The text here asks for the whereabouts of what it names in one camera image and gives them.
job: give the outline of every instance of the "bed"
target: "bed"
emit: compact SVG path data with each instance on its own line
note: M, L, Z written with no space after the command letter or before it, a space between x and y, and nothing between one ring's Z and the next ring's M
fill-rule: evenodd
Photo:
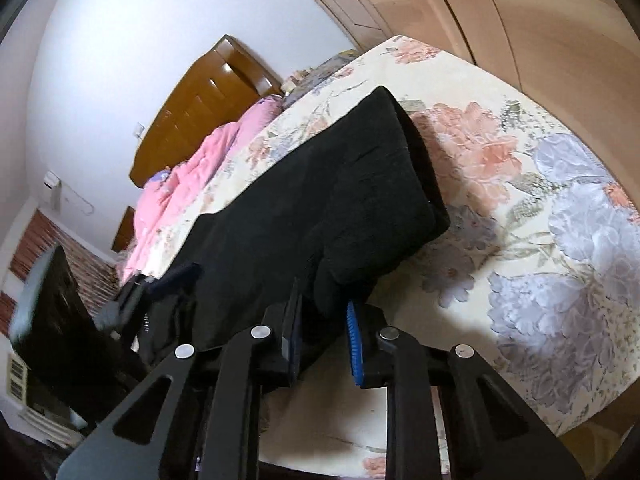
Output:
M138 147L129 177L138 187L186 160L218 126L258 99L280 94L277 79L231 36L201 56L169 95Z
M555 433L568 431L640 375L640 216L544 108L411 38L396 36L350 62L226 158L158 231L142 272L161 276L199 215L227 206L379 85L421 131L452 228L382 278L370 302L425 345L471 344ZM293 391L264 401L262 460L382 478L386 394L353 385L344 345ZM446 471L444 441L442 459Z

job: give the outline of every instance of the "pink flower pattern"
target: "pink flower pattern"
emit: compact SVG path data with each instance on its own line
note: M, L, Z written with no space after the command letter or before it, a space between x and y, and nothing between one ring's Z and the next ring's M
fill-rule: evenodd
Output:
M625 190L622 189L622 186L617 182L610 182L604 187L604 192L611 200L611 203L614 207L629 209L629 218L628 220L633 224L640 224L640 214L638 214L638 210L631 202L631 199L625 193Z
M327 121L326 117L320 116L313 121L311 121L306 127L305 136L310 139L315 134L318 134L325 128L329 126L329 121Z
M386 471L386 457L366 458L362 461L362 466L367 472L368 478L384 478Z
M518 139L501 135L498 118L489 110L476 102L464 111L436 104L412 114L412 120L434 159L445 202L450 202L460 187L466 188L468 205L484 216L509 201L504 184L522 171L521 162L513 155Z
M392 52L393 56L396 58L396 63L409 64L436 57L441 50L421 41L412 40L411 38L402 38L401 45Z
M249 144L249 155L246 158L246 162L253 169L258 162L268 158L271 153L271 147L269 146L269 139L267 137L257 137Z
M353 74L353 67L345 66L344 68L341 68L340 70L338 70L338 72L334 74L334 79L342 79L343 77L348 77L351 74Z

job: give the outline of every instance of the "pink blanket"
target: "pink blanket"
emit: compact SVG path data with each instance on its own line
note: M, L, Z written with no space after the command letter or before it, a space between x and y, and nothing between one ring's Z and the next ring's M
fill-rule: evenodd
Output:
M248 145L281 113L280 96L260 99L237 123L216 128L189 160L149 179L136 206L133 227L138 243L125 265L123 283L145 266L158 229L177 221L211 180L220 164Z

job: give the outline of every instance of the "wooden wardrobe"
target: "wooden wardrobe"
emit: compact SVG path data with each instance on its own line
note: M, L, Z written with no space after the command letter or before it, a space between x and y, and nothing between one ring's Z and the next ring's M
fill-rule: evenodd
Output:
M316 0L362 50L447 50L548 109L640 205L640 40L615 0Z

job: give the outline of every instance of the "white wall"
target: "white wall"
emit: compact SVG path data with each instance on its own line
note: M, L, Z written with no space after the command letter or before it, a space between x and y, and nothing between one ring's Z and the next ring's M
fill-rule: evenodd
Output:
M282 78L352 47L313 0L58 0L28 101L28 181L38 196L57 174L69 186L59 221L99 250L139 196L135 124L152 123L223 34Z
M4 276L2 291L12 300L20 300L20 295L24 290L24 281L8 270Z
M18 214L13 218L7 234L0 242L0 288L3 288L3 290L6 278L5 274L9 269L9 264L37 208L38 203L36 200L34 198L28 198L20 208L20 211L18 211Z
M55 3L28 0L0 43L0 240L29 193L27 97L40 40Z
M101 258L103 261L107 262L108 264L111 264L111 265L116 264L116 261L114 259L115 253L113 251L108 251L108 252L101 251L93 244L90 244L89 242L87 242L84 238L81 238L78 235L78 233L74 232L72 229L68 228L60 221L59 214L57 214L55 211L52 211L46 205L41 205L38 208L38 210L44 216L46 216L49 220L51 220L63 233L66 233L69 236L71 236L76 242L82 245L82 247L87 249L89 252L95 254L96 256L98 256L98 258Z

